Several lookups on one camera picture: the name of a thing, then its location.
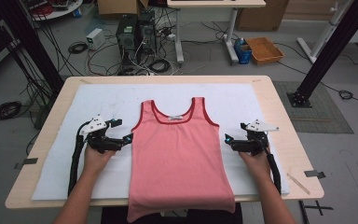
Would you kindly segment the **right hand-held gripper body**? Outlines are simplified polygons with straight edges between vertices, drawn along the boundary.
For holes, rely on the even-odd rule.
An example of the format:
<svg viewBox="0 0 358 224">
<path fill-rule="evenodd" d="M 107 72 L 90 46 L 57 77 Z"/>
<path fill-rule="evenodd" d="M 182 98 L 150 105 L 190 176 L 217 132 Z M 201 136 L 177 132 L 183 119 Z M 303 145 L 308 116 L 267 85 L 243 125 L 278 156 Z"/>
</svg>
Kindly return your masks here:
<svg viewBox="0 0 358 224">
<path fill-rule="evenodd" d="M 279 131 L 280 128 L 275 125 L 268 124 L 262 120 L 256 119 L 251 123 L 247 123 L 246 140 L 235 140 L 230 147 L 234 151 L 259 154 L 269 147 L 268 132 Z"/>
</svg>

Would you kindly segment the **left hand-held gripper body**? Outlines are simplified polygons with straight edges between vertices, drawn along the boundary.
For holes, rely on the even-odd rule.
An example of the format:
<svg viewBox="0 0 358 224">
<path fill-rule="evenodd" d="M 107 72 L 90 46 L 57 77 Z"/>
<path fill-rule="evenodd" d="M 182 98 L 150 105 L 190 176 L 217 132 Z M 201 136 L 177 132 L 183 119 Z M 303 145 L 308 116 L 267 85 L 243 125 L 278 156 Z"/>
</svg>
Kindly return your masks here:
<svg viewBox="0 0 358 224">
<path fill-rule="evenodd" d="M 106 135 L 106 131 L 109 129 L 106 124 L 107 120 L 104 120 L 101 115 L 86 121 L 78 128 L 78 150 L 81 151 L 85 143 L 88 143 L 93 149 L 100 153 L 104 153 L 106 150 L 118 151 L 121 150 L 123 140 L 111 138 Z"/>
</svg>

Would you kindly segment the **pink tank top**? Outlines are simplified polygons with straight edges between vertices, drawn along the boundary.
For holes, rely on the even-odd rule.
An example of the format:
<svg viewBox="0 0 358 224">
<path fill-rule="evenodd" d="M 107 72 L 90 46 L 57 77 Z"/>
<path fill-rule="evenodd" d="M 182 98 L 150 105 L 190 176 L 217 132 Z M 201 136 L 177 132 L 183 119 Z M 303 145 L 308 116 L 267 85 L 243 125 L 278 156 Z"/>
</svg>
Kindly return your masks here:
<svg viewBox="0 0 358 224">
<path fill-rule="evenodd" d="M 162 113 L 153 100 L 144 101 L 132 133 L 128 222 L 174 209 L 235 211 L 219 125 L 204 98 L 192 98 L 177 118 Z"/>
</svg>

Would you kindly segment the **person's right hand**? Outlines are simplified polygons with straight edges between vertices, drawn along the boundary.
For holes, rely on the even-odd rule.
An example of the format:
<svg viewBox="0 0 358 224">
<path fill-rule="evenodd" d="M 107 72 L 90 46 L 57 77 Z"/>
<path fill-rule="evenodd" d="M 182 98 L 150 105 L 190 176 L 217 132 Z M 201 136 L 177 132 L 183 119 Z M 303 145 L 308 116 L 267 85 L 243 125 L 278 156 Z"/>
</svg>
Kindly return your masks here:
<svg viewBox="0 0 358 224">
<path fill-rule="evenodd" d="M 265 152 L 261 152 L 254 156 L 245 152 L 240 152 L 239 155 L 245 162 L 251 177 L 256 182 L 270 180 L 270 168 Z"/>
</svg>

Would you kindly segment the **person's left hand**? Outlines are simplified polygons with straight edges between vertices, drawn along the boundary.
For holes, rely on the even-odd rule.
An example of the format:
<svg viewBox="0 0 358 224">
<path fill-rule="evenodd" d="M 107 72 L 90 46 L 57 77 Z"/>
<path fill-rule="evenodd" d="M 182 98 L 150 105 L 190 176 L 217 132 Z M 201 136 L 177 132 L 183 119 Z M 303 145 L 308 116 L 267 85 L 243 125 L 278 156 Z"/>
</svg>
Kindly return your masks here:
<svg viewBox="0 0 358 224">
<path fill-rule="evenodd" d="M 83 174 L 89 176 L 98 176 L 104 169 L 105 165 L 115 155 L 116 152 L 113 150 L 106 150 L 104 153 L 100 153 L 93 149 L 90 145 L 87 145 L 85 151 Z"/>
</svg>

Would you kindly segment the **white foam mat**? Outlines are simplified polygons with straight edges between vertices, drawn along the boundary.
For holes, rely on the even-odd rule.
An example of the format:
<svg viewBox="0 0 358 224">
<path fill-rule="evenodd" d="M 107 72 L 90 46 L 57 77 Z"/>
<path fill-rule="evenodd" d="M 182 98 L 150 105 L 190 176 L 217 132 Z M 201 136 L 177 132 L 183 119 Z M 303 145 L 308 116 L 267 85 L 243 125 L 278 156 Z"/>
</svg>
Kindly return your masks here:
<svg viewBox="0 0 358 224">
<path fill-rule="evenodd" d="M 281 172 L 282 194 L 290 188 L 286 174 L 276 153 L 273 131 L 282 133 L 282 125 L 267 121 L 262 112 L 255 85 L 247 83 L 197 83 L 197 84 L 86 84 L 80 85 L 70 104 L 58 135 L 45 159 L 41 176 L 32 200 L 65 200 L 70 176 L 72 155 L 76 146 L 76 132 L 81 124 L 101 115 L 103 120 L 122 119 L 122 125 L 109 129 L 106 135 L 122 137 L 131 131 L 140 117 L 141 102 L 155 100 L 157 107 L 169 117 L 184 114 L 192 97 L 204 97 L 206 109 L 212 121 L 220 125 L 220 145 L 224 166 L 235 196 L 254 196 L 255 184 L 245 171 L 245 165 L 224 143 L 225 133 L 236 140 L 245 139 L 246 131 L 240 123 L 266 121 L 273 125 L 265 129 L 272 153 Z M 93 199 L 127 199 L 131 176 L 131 146 L 125 146 L 113 163 L 108 164 L 96 185 Z"/>
</svg>

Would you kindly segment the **thin wooden stick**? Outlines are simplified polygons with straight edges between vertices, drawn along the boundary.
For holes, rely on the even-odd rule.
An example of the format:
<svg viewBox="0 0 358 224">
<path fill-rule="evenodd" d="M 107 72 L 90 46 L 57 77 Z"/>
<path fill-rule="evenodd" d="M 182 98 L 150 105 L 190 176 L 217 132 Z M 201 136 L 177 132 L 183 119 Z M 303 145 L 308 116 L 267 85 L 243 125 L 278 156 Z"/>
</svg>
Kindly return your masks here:
<svg viewBox="0 0 358 224">
<path fill-rule="evenodd" d="M 286 174 L 289 179 L 291 179 L 299 188 L 301 188 L 306 194 L 310 195 L 310 191 L 304 186 L 302 185 L 295 177 L 293 177 L 291 174 L 287 173 Z"/>
</svg>

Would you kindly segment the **black tape strip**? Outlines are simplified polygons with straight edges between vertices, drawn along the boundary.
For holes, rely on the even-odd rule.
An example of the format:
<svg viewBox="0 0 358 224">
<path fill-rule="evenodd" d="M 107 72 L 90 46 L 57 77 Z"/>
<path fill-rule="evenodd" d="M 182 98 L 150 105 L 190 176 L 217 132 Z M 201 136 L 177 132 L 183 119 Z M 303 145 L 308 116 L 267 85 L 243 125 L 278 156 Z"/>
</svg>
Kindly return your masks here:
<svg viewBox="0 0 358 224">
<path fill-rule="evenodd" d="M 37 161 L 38 161 L 38 158 L 24 159 L 22 162 L 17 162 L 14 165 L 14 169 L 20 170 L 24 165 L 36 164 Z"/>
<path fill-rule="evenodd" d="M 325 178 L 324 172 L 318 172 L 317 170 L 304 171 L 306 177 L 317 177 L 318 179 Z"/>
</svg>

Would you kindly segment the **grey floor mat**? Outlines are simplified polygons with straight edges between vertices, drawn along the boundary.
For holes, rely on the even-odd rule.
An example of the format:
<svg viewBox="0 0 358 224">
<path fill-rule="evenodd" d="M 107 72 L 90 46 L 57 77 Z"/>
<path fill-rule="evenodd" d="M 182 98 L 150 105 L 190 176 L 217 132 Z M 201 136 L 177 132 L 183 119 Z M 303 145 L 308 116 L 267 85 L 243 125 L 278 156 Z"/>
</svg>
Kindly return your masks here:
<svg viewBox="0 0 358 224">
<path fill-rule="evenodd" d="M 296 81 L 274 81 L 282 104 L 298 133 L 348 133 L 353 134 L 337 105 L 325 87 L 319 85 L 306 105 L 294 107 L 289 94 L 300 85 Z"/>
</svg>

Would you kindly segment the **blue box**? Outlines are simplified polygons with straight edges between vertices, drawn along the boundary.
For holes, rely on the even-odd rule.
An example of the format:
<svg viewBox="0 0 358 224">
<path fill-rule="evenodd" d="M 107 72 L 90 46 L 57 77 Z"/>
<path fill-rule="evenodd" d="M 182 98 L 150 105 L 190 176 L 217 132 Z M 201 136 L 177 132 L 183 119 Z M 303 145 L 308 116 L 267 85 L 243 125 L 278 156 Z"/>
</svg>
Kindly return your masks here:
<svg viewBox="0 0 358 224">
<path fill-rule="evenodd" d="M 248 64 L 250 62 L 252 49 L 243 38 L 239 38 L 235 41 L 234 50 L 239 59 L 239 64 Z"/>
</svg>

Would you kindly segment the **person's dark clothing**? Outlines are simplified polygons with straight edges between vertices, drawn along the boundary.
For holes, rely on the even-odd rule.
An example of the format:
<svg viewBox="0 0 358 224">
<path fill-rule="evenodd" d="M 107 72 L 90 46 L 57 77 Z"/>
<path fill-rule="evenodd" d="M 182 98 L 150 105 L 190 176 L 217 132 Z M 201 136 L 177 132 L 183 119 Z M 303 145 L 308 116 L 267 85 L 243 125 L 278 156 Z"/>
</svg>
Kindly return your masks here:
<svg viewBox="0 0 358 224">
<path fill-rule="evenodd" d="M 101 224 L 243 224 L 241 205 L 235 204 L 235 212 L 223 210 L 189 209 L 185 217 L 163 217 L 154 213 L 138 218 L 132 223 L 127 221 L 129 207 L 104 207 Z"/>
</svg>

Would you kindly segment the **black computer tower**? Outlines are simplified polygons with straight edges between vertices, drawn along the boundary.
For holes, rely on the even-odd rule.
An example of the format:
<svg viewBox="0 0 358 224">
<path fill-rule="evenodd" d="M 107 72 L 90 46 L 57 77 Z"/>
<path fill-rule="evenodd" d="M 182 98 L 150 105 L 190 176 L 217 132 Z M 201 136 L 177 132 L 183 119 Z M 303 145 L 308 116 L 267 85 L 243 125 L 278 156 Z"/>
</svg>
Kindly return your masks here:
<svg viewBox="0 0 358 224">
<path fill-rule="evenodd" d="M 136 14 L 124 14 L 121 17 L 116 31 L 116 37 L 122 63 L 125 65 L 133 65 L 136 62 L 135 51 L 138 48 Z"/>
<path fill-rule="evenodd" d="M 146 54 L 153 54 L 157 49 L 155 11 L 142 11 L 138 19 L 142 49 Z"/>
</svg>

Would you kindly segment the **white power supply box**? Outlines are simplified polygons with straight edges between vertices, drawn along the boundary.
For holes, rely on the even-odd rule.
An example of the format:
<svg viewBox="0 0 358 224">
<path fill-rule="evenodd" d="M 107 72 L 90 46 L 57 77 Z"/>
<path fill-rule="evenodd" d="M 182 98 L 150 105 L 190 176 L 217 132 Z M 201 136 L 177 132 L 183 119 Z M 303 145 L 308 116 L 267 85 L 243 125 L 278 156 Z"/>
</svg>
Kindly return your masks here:
<svg viewBox="0 0 358 224">
<path fill-rule="evenodd" d="M 105 37 L 103 35 L 103 30 L 100 28 L 95 28 L 91 33 L 86 36 L 89 48 L 96 50 L 105 43 Z"/>
</svg>

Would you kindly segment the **large cardboard box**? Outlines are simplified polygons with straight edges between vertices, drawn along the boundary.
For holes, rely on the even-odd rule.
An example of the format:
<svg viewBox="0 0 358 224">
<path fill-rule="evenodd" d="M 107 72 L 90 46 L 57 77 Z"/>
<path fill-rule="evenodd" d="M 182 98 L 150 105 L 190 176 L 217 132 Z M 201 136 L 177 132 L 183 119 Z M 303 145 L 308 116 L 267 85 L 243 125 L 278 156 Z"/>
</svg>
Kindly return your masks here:
<svg viewBox="0 0 358 224">
<path fill-rule="evenodd" d="M 277 32 L 289 0 L 264 0 L 264 7 L 242 8 L 236 29 L 242 32 Z"/>
</svg>

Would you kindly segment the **small cardboard box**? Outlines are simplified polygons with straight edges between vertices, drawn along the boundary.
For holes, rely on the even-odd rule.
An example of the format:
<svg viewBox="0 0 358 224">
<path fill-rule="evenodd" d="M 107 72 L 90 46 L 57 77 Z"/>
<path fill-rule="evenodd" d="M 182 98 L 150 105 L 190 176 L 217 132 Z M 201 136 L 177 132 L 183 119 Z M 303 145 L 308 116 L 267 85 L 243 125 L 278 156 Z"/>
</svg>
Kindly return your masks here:
<svg viewBox="0 0 358 224">
<path fill-rule="evenodd" d="M 149 0 L 98 0 L 101 15 L 138 14 L 147 8 Z"/>
</svg>

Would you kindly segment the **white metal stand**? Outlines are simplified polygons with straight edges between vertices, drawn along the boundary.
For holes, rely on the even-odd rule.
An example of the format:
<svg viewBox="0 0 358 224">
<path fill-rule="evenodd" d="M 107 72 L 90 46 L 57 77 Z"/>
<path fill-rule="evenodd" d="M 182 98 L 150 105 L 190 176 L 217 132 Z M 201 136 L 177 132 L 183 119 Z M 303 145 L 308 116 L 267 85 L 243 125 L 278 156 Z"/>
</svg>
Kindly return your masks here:
<svg viewBox="0 0 358 224">
<path fill-rule="evenodd" d="M 324 45 L 335 32 L 340 20 L 351 5 L 351 1 L 352 0 L 342 0 L 341 2 L 335 2 L 335 5 L 331 8 L 331 10 L 334 11 L 332 19 L 325 25 L 324 30 L 312 47 L 310 47 L 302 37 L 296 39 L 297 44 L 302 48 L 311 63 L 316 62 L 317 56 L 321 53 Z"/>
</svg>

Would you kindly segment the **round white table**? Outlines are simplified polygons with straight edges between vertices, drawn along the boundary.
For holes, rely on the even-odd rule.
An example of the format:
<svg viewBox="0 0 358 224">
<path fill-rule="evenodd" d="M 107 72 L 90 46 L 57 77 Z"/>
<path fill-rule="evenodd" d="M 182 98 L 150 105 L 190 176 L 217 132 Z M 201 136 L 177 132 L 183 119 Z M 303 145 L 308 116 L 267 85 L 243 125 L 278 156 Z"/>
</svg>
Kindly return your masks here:
<svg viewBox="0 0 358 224">
<path fill-rule="evenodd" d="M 21 0 L 34 21 L 45 21 L 79 9 L 83 0 Z"/>
</svg>

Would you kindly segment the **white stand legs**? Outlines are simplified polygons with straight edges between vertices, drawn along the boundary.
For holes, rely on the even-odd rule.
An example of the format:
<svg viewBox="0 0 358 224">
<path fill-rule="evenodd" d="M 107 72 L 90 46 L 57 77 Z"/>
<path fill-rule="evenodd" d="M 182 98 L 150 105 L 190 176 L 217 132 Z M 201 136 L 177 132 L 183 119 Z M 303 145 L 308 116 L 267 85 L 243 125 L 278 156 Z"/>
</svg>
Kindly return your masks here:
<svg viewBox="0 0 358 224">
<path fill-rule="evenodd" d="M 168 7 L 175 10 L 176 33 L 174 38 L 176 61 L 182 65 L 185 61 L 181 40 L 181 21 L 227 21 L 227 33 L 223 35 L 230 62 L 239 61 L 231 37 L 240 8 L 264 7 L 265 0 L 167 0 Z"/>
</svg>

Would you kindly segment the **black metal post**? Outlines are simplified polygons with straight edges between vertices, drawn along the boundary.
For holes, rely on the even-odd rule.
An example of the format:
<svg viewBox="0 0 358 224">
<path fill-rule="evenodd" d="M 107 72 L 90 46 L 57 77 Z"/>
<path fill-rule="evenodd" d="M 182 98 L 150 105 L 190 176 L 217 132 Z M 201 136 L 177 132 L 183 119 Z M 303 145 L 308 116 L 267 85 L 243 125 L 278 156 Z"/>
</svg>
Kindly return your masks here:
<svg viewBox="0 0 358 224">
<path fill-rule="evenodd" d="M 317 60 L 294 93 L 289 94 L 289 100 L 294 107 L 306 105 L 312 93 L 333 65 L 338 55 L 347 46 L 358 31 L 358 0 L 352 0 L 351 5 L 340 20 L 335 32 L 324 45 Z"/>
<path fill-rule="evenodd" d="M 19 0 L 0 0 L 0 9 L 11 31 L 20 40 L 38 70 L 48 83 L 51 92 L 58 95 L 64 81 L 49 58 L 37 33 L 29 22 Z"/>
</svg>

